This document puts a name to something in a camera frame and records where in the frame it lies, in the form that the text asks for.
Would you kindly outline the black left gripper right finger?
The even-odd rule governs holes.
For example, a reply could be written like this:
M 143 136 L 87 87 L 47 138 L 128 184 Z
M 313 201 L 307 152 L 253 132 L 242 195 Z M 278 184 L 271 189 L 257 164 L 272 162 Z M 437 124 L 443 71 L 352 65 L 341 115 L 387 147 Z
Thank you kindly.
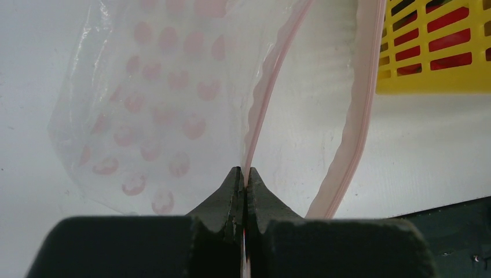
M 437 277 L 421 233 L 405 220 L 308 220 L 265 185 L 247 186 L 252 277 Z

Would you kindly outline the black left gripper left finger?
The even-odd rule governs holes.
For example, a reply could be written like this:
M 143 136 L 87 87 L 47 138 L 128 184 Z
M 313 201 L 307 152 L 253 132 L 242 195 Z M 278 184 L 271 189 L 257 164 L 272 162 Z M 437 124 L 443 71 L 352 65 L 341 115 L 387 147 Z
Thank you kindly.
M 243 177 L 234 167 L 180 216 L 84 216 L 60 221 L 28 277 L 239 277 Z

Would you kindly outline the clear pink zip top bag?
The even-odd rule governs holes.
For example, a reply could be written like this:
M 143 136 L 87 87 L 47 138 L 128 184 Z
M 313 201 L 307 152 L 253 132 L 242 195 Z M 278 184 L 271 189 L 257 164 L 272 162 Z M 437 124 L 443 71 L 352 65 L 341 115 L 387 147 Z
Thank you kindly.
M 246 186 L 311 1 L 93 1 L 48 125 L 85 195 L 185 214 L 232 167 Z

